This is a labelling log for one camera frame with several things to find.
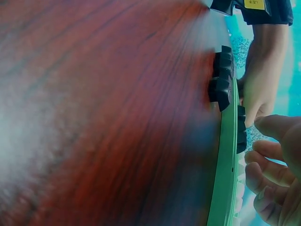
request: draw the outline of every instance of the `red wood grain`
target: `red wood grain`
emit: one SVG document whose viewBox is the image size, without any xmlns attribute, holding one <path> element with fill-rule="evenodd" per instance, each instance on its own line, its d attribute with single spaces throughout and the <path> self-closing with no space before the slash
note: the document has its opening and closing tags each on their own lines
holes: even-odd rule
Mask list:
<svg viewBox="0 0 301 226">
<path fill-rule="evenodd" d="M 2 225 L 206 224 L 226 31 L 198 1 L 0 5 Z"/>
</svg>

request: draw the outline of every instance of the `black bracket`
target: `black bracket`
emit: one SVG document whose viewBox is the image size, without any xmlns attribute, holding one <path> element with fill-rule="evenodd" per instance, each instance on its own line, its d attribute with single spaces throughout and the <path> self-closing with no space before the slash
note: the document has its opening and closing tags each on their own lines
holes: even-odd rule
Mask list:
<svg viewBox="0 0 301 226">
<path fill-rule="evenodd" d="M 246 150 L 247 136 L 246 136 L 246 110 L 243 106 L 238 105 L 238 121 L 237 121 L 237 149 L 236 153 L 242 153 Z"/>
<path fill-rule="evenodd" d="M 231 47 L 222 46 L 222 51 L 215 54 L 213 69 L 213 76 L 208 87 L 209 99 L 210 102 L 218 102 L 222 112 L 232 101 L 234 61 Z"/>
</svg>

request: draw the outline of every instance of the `black plastic tab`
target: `black plastic tab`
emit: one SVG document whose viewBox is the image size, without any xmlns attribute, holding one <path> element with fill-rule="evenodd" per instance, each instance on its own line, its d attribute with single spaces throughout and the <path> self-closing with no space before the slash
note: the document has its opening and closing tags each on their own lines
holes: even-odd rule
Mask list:
<svg viewBox="0 0 301 226">
<path fill-rule="evenodd" d="M 246 110 L 243 106 L 238 105 L 237 154 L 245 151 L 247 146 L 245 120 L 246 120 Z"/>
</svg>

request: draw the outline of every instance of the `black object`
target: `black object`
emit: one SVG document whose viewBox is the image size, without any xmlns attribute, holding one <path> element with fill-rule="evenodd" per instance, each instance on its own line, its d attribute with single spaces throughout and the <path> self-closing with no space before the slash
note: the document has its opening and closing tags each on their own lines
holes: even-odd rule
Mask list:
<svg viewBox="0 0 301 226">
<path fill-rule="evenodd" d="M 222 75 L 212 79 L 209 83 L 209 98 L 210 102 L 218 102 L 220 111 L 225 110 L 231 102 L 231 81 L 230 77 L 224 79 L 227 75 Z"/>
<path fill-rule="evenodd" d="M 269 6 L 269 1 L 264 0 L 265 2 L 265 13 L 268 16 L 271 16 L 271 10 Z M 257 9 L 248 9 L 245 8 L 244 0 L 213 0 L 212 5 L 210 9 L 218 11 L 220 13 L 232 16 L 233 15 L 233 8 L 236 6 L 238 9 L 242 11 L 249 11 L 252 12 L 252 14 L 262 14 L 263 10 L 257 10 Z"/>
<path fill-rule="evenodd" d="M 238 123 L 237 123 L 237 149 L 236 153 L 242 153 L 246 150 L 246 111 L 245 108 L 241 105 L 237 106 L 238 110 Z"/>
<path fill-rule="evenodd" d="M 222 112 L 231 103 L 231 85 L 234 74 L 233 53 L 231 47 L 222 46 L 215 54 L 213 78 L 210 80 L 208 94 L 210 102 L 218 102 Z"/>
</svg>

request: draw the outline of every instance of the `fingernail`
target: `fingernail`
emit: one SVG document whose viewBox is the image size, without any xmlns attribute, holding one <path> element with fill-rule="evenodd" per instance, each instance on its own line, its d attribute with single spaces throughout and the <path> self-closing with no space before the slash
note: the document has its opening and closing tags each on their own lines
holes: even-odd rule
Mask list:
<svg viewBox="0 0 301 226">
<path fill-rule="evenodd" d="M 263 118 L 264 118 L 263 116 L 256 118 L 254 123 L 259 123 Z"/>
<path fill-rule="evenodd" d="M 259 193 L 258 200 L 261 200 L 264 197 L 264 192 L 267 188 L 268 186 L 265 186 L 264 189 Z"/>
</svg>

